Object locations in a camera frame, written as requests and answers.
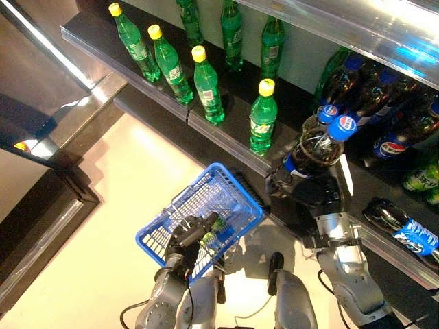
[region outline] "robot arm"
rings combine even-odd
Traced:
[[[187,217],[187,230],[178,226],[166,247],[166,265],[156,273],[156,284],[146,307],[136,320],[136,329],[174,329],[177,308],[185,293],[200,248],[199,240],[211,230],[218,218]]]
[[[346,216],[351,194],[340,161],[322,175],[299,178],[281,167],[267,180],[271,195],[292,197],[304,204],[318,231],[304,239],[317,250],[318,262],[331,281],[337,301],[356,326],[363,329],[402,329],[381,289],[368,272],[357,228]]]

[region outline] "tile floor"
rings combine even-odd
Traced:
[[[0,321],[1,329],[119,329],[120,311],[149,297],[158,269],[134,235],[203,170],[126,114],[85,155],[81,168],[102,203]],[[265,303],[266,262],[274,251],[284,254],[285,268],[308,288],[319,328],[344,327],[335,298],[318,282],[317,262],[306,259],[282,227],[266,220],[240,245],[246,256],[233,258],[235,272],[226,278],[227,303],[218,307],[217,327],[233,327],[235,315],[249,315]],[[273,328],[275,303],[272,298],[238,324]],[[126,314],[132,329],[139,311]]]

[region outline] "blue shopping basket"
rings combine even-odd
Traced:
[[[174,228],[187,216],[206,218],[217,212],[226,222],[220,231],[202,243],[190,282],[219,259],[263,217],[262,208],[233,175],[220,163],[211,164],[192,184],[176,196],[171,204],[136,235],[136,242],[160,266],[165,265],[165,248]]]

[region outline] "green soda bottle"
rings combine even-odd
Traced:
[[[282,21],[269,16],[262,32],[261,77],[277,78],[284,41]]]
[[[154,61],[151,51],[143,41],[137,26],[125,16],[118,3],[112,3],[108,9],[116,20],[121,41],[139,66],[143,76],[151,82],[158,80],[160,78],[160,69]]]
[[[403,187],[408,191],[425,191],[436,186],[439,186],[439,160],[409,171],[403,181]]]
[[[222,40],[226,51],[226,64],[231,71],[241,70],[242,16],[233,0],[224,0],[221,13]]]
[[[432,206],[439,206],[439,187],[432,188],[425,198]]]
[[[186,38],[189,46],[193,47],[203,43],[198,19],[198,7],[195,0],[177,0],[180,17],[185,26]]]
[[[158,67],[174,91],[177,101],[181,104],[188,104],[193,99],[193,93],[183,73],[177,51],[162,36],[162,31],[157,24],[148,28],[148,34],[154,41]]]
[[[259,96],[252,105],[250,113],[250,148],[263,156],[272,143],[274,122],[277,116],[277,104],[273,98],[274,81],[263,79],[259,82]]]
[[[192,49],[192,57],[195,61],[193,79],[204,107],[206,119],[217,125],[224,120],[217,73],[207,62],[206,49],[203,46],[195,46]]]
[[[338,68],[340,65],[342,65],[351,53],[351,50],[347,49],[346,47],[341,46],[337,52],[335,52],[327,61],[327,65],[324,67],[323,73],[320,76],[320,80],[318,82],[318,85],[316,87],[316,91],[314,92],[314,98],[311,102],[310,106],[310,112],[313,112],[314,114],[317,111],[318,104],[320,102],[320,99],[322,98],[323,93],[323,87],[326,81],[328,80],[328,77],[334,72],[336,68]]]

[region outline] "plastic bottle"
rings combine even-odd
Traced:
[[[302,124],[302,129],[300,131],[300,137],[306,134],[309,130],[317,128],[317,127],[327,127],[336,117],[338,116],[338,109],[334,105],[326,105],[319,111],[319,113],[315,115],[311,115],[305,122]]]
[[[183,73],[177,51],[163,37],[158,25],[151,25],[148,28],[148,34],[154,41],[158,66],[171,86],[177,101],[188,104],[193,99],[193,93]]]
[[[408,191],[426,191],[439,186],[439,160],[405,174],[403,187]]]
[[[344,141],[356,130],[355,121],[347,115],[337,117],[327,129],[309,130],[283,159],[283,166],[303,178],[322,173],[338,161],[344,151]]]
[[[341,112],[348,93],[361,82],[359,70],[364,64],[364,57],[353,53],[343,65],[336,69],[324,84],[318,111],[325,105],[337,106]]]
[[[429,190],[425,199],[432,206],[439,206],[439,187]]]
[[[207,61],[206,50],[203,46],[195,46],[192,49],[192,57],[195,61],[193,79],[204,107],[206,119],[217,125],[224,120],[217,73]]]
[[[151,51],[140,35],[140,31],[123,13],[118,3],[112,3],[108,10],[115,18],[117,31],[122,43],[137,63],[142,75],[150,82],[160,78],[160,69],[152,57]]]
[[[221,13],[222,38],[226,51],[226,65],[231,71],[240,71],[242,59],[242,16],[233,0],[224,0]]]
[[[417,90],[419,87],[419,82],[412,79],[406,75],[401,76],[398,81],[395,82],[387,103],[380,111],[375,113],[375,115],[369,121],[369,124],[376,125],[378,122],[383,120],[383,118],[393,111],[393,109],[398,108],[402,103],[410,98],[410,95]]]
[[[363,216],[420,256],[427,265],[439,269],[438,237],[404,210],[387,199],[374,197],[363,210]]]
[[[347,59],[351,50],[346,47],[341,46],[327,61],[326,66],[320,76],[320,80],[318,81],[318,85],[316,87],[316,91],[314,91],[314,98],[311,102],[310,112],[317,113],[318,104],[322,98],[323,87],[329,76],[336,70],[340,65],[344,63]]]
[[[186,38],[189,46],[194,47],[203,43],[203,35],[200,31],[198,18],[198,6],[195,0],[176,0],[180,17],[186,30]]]
[[[263,79],[259,82],[259,96],[250,112],[250,148],[263,156],[272,143],[274,122],[277,116],[277,104],[273,98],[274,81]]]
[[[277,78],[285,30],[280,19],[269,16],[262,32],[261,77]]]
[[[349,115],[358,127],[367,124],[369,120],[384,107],[392,93],[392,84],[398,79],[398,73],[392,69],[382,69],[376,78],[365,82],[356,88],[348,98]]]
[[[432,102],[402,112],[403,116],[390,131],[379,137],[362,160],[372,167],[380,160],[387,160],[403,153],[409,146],[426,139],[439,129],[439,101],[437,95]]]

